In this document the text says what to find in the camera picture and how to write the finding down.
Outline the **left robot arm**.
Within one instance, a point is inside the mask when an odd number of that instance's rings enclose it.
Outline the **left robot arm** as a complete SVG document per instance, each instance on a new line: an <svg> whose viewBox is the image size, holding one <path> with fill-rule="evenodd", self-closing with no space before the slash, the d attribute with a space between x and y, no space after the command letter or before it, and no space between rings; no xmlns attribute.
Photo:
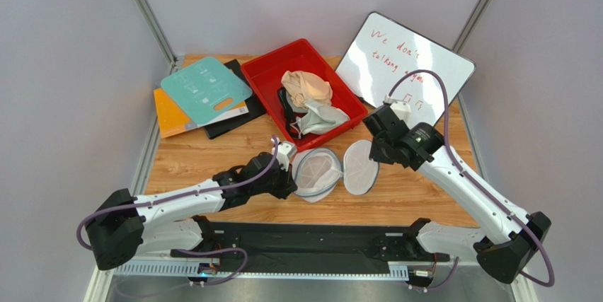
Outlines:
<svg viewBox="0 0 603 302"><path fill-rule="evenodd" d="M151 252L206 255L214 246L208 214L243 206L259 194L286 199L296 191L289 160L273 150L184 189L140 196L116 190L80 222L76 238L93 253L99 270Z"/></svg>

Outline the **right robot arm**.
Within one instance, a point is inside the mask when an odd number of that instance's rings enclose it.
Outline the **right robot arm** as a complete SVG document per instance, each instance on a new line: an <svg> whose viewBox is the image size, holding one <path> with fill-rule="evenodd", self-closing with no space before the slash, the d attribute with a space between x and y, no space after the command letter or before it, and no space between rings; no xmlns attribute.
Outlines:
<svg viewBox="0 0 603 302"><path fill-rule="evenodd" d="M497 281L510 284L522 275L552 287L556 278L543 242L552 225L541 211L528 213L506 199L468 167L432 124L406 124L405 103L385 103L363 119L372 135L371 160L399 164L433 181L447 192L478 227L444 226L430 219L411 224L406 239L429 253L455 260L475 260Z"/></svg>

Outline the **beige bra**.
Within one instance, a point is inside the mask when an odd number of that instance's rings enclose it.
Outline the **beige bra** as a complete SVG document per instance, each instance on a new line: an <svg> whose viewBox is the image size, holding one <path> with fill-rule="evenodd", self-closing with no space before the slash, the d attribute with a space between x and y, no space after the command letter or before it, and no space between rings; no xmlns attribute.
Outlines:
<svg viewBox="0 0 603 302"><path fill-rule="evenodd" d="M329 82L307 71L286 71L281 84L289 94L292 104L297 108L306 108L309 101L330 105L333 90Z"/></svg>

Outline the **white mesh laundry bag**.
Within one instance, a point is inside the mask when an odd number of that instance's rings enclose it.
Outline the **white mesh laundry bag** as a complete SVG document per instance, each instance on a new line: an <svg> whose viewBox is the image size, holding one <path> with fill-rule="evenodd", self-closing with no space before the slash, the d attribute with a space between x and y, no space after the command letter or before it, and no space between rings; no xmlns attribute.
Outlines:
<svg viewBox="0 0 603 302"><path fill-rule="evenodd" d="M329 148L320 147L298 153L292 161L294 192L306 202L327 197L339 182L352 195L364 195L375 185L380 165L369 158L372 143L362 139L351 144L342 158Z"/></svg>

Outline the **white bra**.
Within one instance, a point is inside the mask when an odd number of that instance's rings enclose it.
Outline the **white bra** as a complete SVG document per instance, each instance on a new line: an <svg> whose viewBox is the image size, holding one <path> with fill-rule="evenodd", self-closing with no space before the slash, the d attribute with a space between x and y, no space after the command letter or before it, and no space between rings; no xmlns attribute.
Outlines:
<svg viewBox="0 0 603 302"><path fill-rule="evenodd" d="M315 100L305 103L307 113L289 123L299 137L307 134L323 135L348 122L350 117L339 108Z"/></svg>

